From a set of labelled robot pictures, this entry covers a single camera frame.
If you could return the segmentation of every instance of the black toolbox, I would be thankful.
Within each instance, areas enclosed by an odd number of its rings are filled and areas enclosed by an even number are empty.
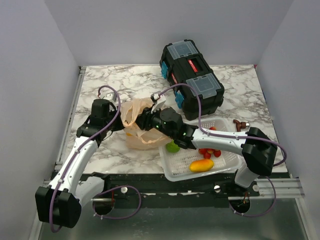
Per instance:
[[[213,114],[224,101],[224,86],[197,49],[194,41],[184,40],[166,45],[160,60],[161,74],[170,86],[184,83],[192,86],[201,101],[201,115]],[[199,115],[196,95],[187,86],[173,89],[175,101],[187,120]]]

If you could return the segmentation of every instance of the white wall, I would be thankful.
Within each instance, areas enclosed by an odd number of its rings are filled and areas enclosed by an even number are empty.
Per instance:
[[[299,176],[320,236],[320,1],[295,0],[258,63],[287,166]]]
[[[43,0],[0,1],[0,239],[28,239],[79,68]]]
[[[158,64],[193,39],[209,64],[256,64],[293,0],[45,0],[80,65]]]

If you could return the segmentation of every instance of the green lime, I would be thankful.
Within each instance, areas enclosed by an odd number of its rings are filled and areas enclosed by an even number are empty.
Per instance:
[[[177,144],[175,144],[173,140],[166,144],[165,148],[169,153],[177,153],[180,150],[180,147]]]

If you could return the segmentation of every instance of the plastic bag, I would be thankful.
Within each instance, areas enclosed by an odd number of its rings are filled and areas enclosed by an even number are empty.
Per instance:
[[[139,114],[144,108],[150,108],[152,100],[147,98],[137,98],[124,102],[121,105],[121,120],[125,127],[126,146],[130,149],[147,150],[158,148],[171,142],[171,139],[152,128],[149,131],[141,130],[135,123]]]

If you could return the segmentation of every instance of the marble countertop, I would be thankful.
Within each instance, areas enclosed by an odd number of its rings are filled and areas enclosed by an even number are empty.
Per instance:
[[[272,119],[253,65],[219,65],[210,67],[224,85],[224,102],[214,114],[203,116],[203,118],[212,116],[225,118],[229,122],[231,129],[235,129],[235,125],[232,122],[233,119],[249,122],[251,127],[260,128],[270,139],[277,141]],[[134,98],[147,98],[152,93],[169,87],[168,81],[162,78],[161,68],[158,65],[87,67],[64,159],[71,152],[77,128],[90,115],[92,102],[97,98],[98,88],[102,85],[110,85],[115,88],[119,92],[122,102],[130,101]],[[165,105],[173,107],[178,113],[183,113],[175,103],[173,91],[166,93]],[[278,149],[275,163],[281,159],[282,154]],[[125,132],[118,131],[101,143],[84,172],[159,174],[164,171],[157,148],[150,150],[129,149],[126,147]],[[273,172],[287,172],[287,168],[282,164],[274,167]]]

